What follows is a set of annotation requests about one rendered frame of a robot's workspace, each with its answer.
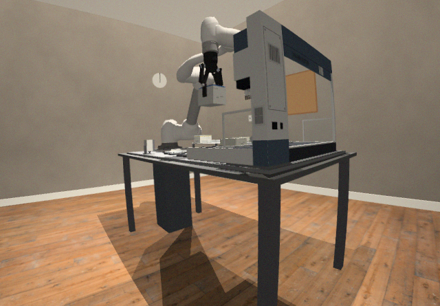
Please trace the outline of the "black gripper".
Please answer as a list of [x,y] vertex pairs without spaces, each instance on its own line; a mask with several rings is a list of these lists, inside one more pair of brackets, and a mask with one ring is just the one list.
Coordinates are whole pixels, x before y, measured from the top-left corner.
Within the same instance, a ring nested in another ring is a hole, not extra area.
[[[207,96],[207,79],[209,73],[213,75],[214,81],[216,85],[223,85],[223,79],[221,74],[221,68],[217,67],[218,58],[216,52],[205,52],[203,54],[203,62],[204,64],[200,64],[199,68],[199,83],[202,86],[202,96]],[[204,72],[205,67],[205,72]]]

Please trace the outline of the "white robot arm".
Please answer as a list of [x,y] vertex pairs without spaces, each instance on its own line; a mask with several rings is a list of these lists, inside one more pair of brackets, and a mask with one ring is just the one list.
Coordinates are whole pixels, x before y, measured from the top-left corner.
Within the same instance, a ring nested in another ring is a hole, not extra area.
[[[202,53],[189,58],[177,70],[177,80],[180,83],[192,83],[193,91],[188,109],[186,121],[181,125],[174,120],[165,120],[161,129],[162,144],[159,149],[181,149],[177,145],[178,140],[194,140],[194,135],[201,135],[201,127],[197,122],[199,110],[198,91],[201,88],[199,83],[199,67],[195,65],[204,61],[205,52],[216,52],[221,56],[226,52],[234,51],[233,35],[240,32],[232,28],[223,28],[214,17],[207,17],[201,23]],[[220,45],[220,47],[219,47]]]

